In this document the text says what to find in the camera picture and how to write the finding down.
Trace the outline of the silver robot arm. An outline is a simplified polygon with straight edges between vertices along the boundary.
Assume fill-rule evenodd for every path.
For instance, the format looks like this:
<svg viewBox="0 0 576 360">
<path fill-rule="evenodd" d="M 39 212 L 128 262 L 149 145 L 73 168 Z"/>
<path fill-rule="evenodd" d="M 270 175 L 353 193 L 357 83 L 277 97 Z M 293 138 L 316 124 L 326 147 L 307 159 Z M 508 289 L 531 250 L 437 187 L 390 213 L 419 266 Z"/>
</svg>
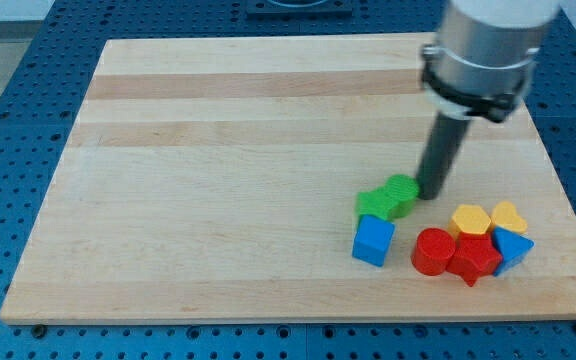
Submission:
<svg viewBox="0 0 576 360">
<path fill-rule="evenodd" d="M 501 123 L 523 101 L 557 0 L 448 0 L 422 47 L 423 89 L 440 117 Z"/>
</svg>

